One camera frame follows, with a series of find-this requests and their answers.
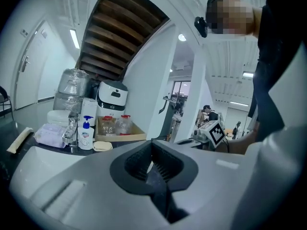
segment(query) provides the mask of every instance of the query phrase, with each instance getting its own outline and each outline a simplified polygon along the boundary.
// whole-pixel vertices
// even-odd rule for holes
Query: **hand sanitizer bottle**
[[[93,136],[94,129],[90,127],[89,120],[93,118],[91,116],[83,116],[85,118],[85,122],[83,123],[83,127],[78,128],[78,146],[83,150],[90,150],[93,148]]]

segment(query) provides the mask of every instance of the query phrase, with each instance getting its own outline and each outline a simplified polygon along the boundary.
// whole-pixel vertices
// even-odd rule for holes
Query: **wall outlet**
[[[21,34],[22,36],[24,36],[24,37],[27,37],[27,36],[28,36],[28,32],[26,32],[24,29],[22,29],[22,30],[20,31],[20,34]]]

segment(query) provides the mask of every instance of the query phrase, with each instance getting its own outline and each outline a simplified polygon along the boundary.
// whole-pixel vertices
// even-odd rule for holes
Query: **ceiling light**
[[[182,42],[186,41],[186,38],[183,34],[179,34],[178,39]]]
[[[254,73],[253,72],[244,71],[243,72],[243,77],[252,78],[252,77],[254,77]]]
[[[76,30],[70,29],[70,32],[71,32],[71,37],[72,37],[73,43],[75,44],[75,47],[80,49],[78,39],[77,39]]]
[[[242,103],[237,103],[237,102],[230,102],[230,103],[232,103],[232,104],[237,104],[237,105],[243,105],[243,106],[248,106],[248,105],[246,105],[246,104],[242,104]]]

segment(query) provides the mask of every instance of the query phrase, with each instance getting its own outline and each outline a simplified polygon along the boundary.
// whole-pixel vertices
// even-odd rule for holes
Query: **white pillar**
[[[160,135],[168,108],[159,114],[172,66],[178,29],[169,22],[160,28],[129,64],[123,80],[128,88],[125,114],[146,134],[146,139]]]
[[[203,89],[205,87],[205,72],[206,63],[204,50],[200,47],[194,56],[189,96],[175,142],[187,139],[191,136],[199,110]]]

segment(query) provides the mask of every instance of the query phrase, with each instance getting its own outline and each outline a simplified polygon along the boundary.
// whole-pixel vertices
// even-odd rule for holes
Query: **rice cooker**
[[[97,92],[97,115],[119,118],[124,115],[128,88],[119,81],[104,80]]]

